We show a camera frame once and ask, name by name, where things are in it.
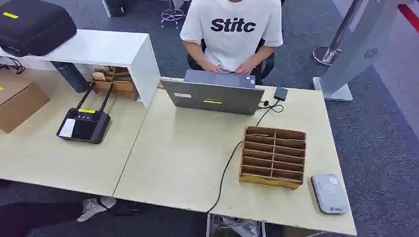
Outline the person's left hand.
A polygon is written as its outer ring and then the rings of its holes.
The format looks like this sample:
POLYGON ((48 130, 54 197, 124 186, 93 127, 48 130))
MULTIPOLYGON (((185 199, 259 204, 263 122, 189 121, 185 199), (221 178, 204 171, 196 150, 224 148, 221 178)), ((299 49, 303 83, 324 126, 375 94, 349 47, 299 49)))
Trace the person's left hand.
POLYGON ((257 67, 257 64, 251 61, 246 61, 238 66, 238 68, 235 70, 236 74, 244 74, 244 75, 250 75, 254 68, 257 67))

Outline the person's right hand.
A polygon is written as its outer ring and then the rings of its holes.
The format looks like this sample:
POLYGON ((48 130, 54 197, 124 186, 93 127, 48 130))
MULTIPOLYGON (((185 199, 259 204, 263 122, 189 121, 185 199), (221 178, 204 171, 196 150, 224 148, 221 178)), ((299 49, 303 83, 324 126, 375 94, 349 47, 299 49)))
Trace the person's right hand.
POLYGON ((202 62, 200 63, 200 66, 203 68, 204 71, 208 71, 208 72, 217 72, 217 73, 221 73, 222 69, 216 65, 214 65, 211 62, 202 62))

